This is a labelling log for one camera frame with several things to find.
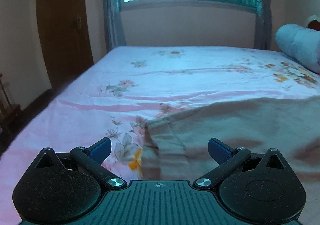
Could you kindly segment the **red white wooden headboard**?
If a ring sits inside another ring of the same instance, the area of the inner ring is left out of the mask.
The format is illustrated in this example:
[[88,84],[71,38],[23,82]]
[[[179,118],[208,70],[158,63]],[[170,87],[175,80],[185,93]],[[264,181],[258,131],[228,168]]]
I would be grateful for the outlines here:
[[320,31],[320,17],[317,15],[309,16],[306,19],[305,27],[315,31]]

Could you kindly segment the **grey-brown knit pants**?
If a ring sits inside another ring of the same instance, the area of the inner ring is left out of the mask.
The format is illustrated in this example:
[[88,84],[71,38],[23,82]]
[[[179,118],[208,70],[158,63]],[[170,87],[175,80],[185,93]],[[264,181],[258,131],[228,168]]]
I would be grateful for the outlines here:
[[319,206],[319,97],[219,102],[150,120],[145,126],[142,176],[190,179],[216,166],[208,142],[264,153],[277,148],[298,175],[308,207]]

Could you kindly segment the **pink floral bed sheet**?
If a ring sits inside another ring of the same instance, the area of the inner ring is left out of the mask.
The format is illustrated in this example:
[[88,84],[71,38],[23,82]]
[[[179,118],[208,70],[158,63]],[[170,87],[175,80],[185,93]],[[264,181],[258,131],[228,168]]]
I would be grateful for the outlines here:
[[[19,224],[12,192],[43,148],[68,152],[108,137],[102,167],[142,176],[145,126],[219,102],[319,97],[319,75],[277,51],[231,47],[117,47],[73,81],[1,156],[1,224]],[[306,205],[303,224],[319,224]]]

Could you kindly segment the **rolled lilac blue quilt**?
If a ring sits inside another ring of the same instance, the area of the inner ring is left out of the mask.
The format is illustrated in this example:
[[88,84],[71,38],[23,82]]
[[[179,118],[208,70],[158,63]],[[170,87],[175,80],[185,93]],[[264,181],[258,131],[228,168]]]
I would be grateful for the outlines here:
[[297,24],[285,24],[277,30],[275,41],[286,56],[319,74],[319,31]]

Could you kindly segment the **dark brown wooden door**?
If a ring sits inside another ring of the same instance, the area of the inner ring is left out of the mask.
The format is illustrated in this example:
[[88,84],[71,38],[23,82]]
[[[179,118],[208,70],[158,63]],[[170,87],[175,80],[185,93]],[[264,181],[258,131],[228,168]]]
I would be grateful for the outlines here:
[[94,63],[85,0],[36,0],[36,16],[49,81],[60,89]]

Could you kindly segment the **right grey-blue curtain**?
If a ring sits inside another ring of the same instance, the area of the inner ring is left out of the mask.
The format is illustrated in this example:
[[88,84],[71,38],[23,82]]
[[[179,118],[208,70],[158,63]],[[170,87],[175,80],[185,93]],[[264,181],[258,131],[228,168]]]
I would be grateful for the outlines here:
[[257,0],[254,48],[269,50],[272,39],[271,0]]

